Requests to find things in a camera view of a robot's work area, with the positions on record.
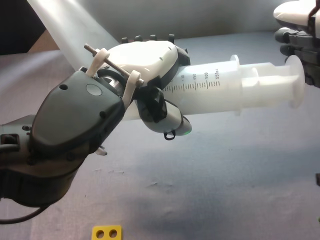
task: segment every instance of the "syringe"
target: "syringe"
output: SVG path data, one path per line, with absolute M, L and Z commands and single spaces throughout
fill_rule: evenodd
M 242 108 L 269 107 L 283 101 L 296 108 L 303 101 L 304 88 L 304 69 L 295 55 L 284 66 L 269 62 L 240 65 L 233 55 L 230 61 L 180 67 L 163 94 L 183 115 L 192 115 L 240 112 Z M 125 118 L 138 114 L 132 105 Z

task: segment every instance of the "table surface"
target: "table surface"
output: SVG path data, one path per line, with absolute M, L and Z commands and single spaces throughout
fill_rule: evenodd
M 191 63 L 271 62 L 272 33 L 177 40 Z M 72 74 L 60 51 L 0 57 L 0 123 L 35 114 Z M 140 120 L 123 121 L 92 154 L 65 197 L 33 220 L 0 226 L 4 240 L 89 240 L 96 225 L 122 225 L 124 240 L 319 240 L 320 89 L 298 109 L 189 116 L 192 133 L 166 141 Z M 1 218 L 33 209 L 8 199 Z

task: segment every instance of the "robotic hand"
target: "robotic hand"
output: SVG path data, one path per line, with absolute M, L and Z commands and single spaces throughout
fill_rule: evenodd
M 274 10 L 275 19 L 284 26 L 275 33 L 283 43 L 285 56 L 300 58 L 308 85 L 320 88 L 320 0 L 299 0 L 281 4 Z
M 174 45 L 174 35 L 169 41 L 157 41 L 155 35 L 147 42 L 140 36 L 131 43 L 123 38 L 109 51 L 85 48 L 94 56 L 88 69 L 55 87 L 36 115 L 0 125 L 0 198 L 40 208 L 0 224 L 26 221 L 60 200 L 89 154 L 107 154 L 101 144 L 132 101 L 145 125 L 165 139 L 191 131 L 162 92 L 179 66 L 190 65 L 187 50 Z

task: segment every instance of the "yellow block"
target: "yellow block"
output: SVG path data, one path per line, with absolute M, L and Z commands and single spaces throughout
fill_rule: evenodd
M 94 226 L 91 240 L 122 240 L 120 225 Z

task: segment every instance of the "metal rod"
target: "metal rod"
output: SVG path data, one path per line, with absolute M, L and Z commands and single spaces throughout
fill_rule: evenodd
M 92 56 L 96 56 L 98 53 L 92 46 L 85 44 L 84 49 L 88 50 L 90 53 L 92 53 Z M 119 73 L 121 73 L 123 76 L 126 76 L 127 78 L 130 76 L 130 73 L 126 70 L 122 69 L 121 67 L 114 64 L 112 61 L 110 61 L 107 57 L 103 60 L 106 64 L 108 64 L 110 67 L 117 70 Z M 137 87 L 141 87 L 145 81 L 143 81 L 141 78 L 136 82 Z

